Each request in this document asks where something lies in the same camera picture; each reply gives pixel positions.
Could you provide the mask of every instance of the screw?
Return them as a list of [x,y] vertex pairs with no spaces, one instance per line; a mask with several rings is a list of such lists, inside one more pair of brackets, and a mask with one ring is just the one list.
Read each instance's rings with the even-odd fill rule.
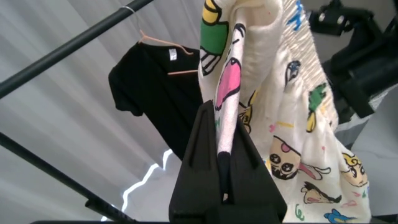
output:
[[319,22],[322,22],[324,19],[325,19],[325,14],[324,14],[324,13],[321,13],[321,14],[319,15],[319,18],[318,18]]
[[344,21],[344,16],[340,16],[340,17],[337,19],[337,24],[342,24],[343,21]]

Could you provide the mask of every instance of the curtain fold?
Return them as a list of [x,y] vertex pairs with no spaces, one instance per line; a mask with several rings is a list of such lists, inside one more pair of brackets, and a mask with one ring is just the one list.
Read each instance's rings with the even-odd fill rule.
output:
[[[1,1],[0,82],[129,2]],[[162,167],[169,147],[145,115],[114,107],[108,73],[141,38],[138,22],[151,37],[197,49],[202,5],[148,4],[137,12],[139,20],[130,16],[3,98],[0,131],[121,208],[123,192],[152,164]],[[84,208],[83,197],[2,147],[0,168],[2,224],[101,219]]]

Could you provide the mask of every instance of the shirt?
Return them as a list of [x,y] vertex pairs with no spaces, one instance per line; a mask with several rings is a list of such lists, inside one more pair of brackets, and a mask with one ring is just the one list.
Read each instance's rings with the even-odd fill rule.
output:
[[197,73],[168,75],[197,69],[198,50],[186,50],[193,55],[173,46],[136,44],[109,74],[116,108],[145,113],[181,160],[203,103]]

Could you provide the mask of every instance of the white fabric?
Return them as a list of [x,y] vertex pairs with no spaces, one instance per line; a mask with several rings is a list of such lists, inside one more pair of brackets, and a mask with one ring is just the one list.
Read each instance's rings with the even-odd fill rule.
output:
[[[0,1],[0,82],[131,1]],[[202,5],[197,0],[154,1],[138,12],[140,27],[151,37],[198,48]],[[108,73],[140,38],[136,18],[130,16],[0,100],[1,132],[118,208],[123,192],[141,181],[152,164],[162,167],[169,149],[145,115],[118,111],[109,89]],[[157,210],[141,209],[149,203],[145,195],[132,195],[128,215],[160,220],[153,215]],[[100,220],[84,203],[0,146],[1,224]]]
[[218,151],[231,151],[239,114],[288,204],[284,222],[369,221],[368,179],[333,134],[333,95],[300,1],[207,0],[199,69]]

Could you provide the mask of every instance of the white label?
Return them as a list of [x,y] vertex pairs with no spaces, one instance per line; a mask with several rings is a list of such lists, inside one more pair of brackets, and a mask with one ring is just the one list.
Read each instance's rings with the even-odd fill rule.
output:
[[175,49],[169,49],[170,61],[177,59],[177,51]]

